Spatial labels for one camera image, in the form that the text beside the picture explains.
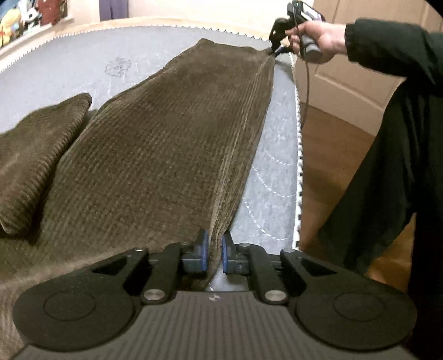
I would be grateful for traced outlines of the person right hand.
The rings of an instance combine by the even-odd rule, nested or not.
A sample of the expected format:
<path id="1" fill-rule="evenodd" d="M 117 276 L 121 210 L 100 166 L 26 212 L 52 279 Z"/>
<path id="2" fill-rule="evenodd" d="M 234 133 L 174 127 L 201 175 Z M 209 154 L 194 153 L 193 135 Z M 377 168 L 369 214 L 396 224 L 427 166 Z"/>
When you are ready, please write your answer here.
<path id="1" fill-rule="evenodd" d="M 348 55 L 345 44 L 345 24 L 334 24 L 321 21 L 303 22 L 292 29 L 285 31 L 291 51 L 299 55 L 304 61 L 314 64 L 325 64 L 335 55 Z M 316 59 L 308 59 L 303 54 L 306 47 L 302 36 L 310 37 L 321 50 L 321 55 Z"/>

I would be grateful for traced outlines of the person forearm black sleeve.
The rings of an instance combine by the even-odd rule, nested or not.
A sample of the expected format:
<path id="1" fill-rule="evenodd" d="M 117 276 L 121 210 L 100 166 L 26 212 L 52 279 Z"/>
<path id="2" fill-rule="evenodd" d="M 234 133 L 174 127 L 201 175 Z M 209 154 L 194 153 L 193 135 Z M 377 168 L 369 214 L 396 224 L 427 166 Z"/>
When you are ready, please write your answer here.
<path id="1" fill-rule="evenodd" d="M 345 27 L 348 60 L 391 76 L 442 82 L 442 33 L 418 25 L 357 19 Z"/>

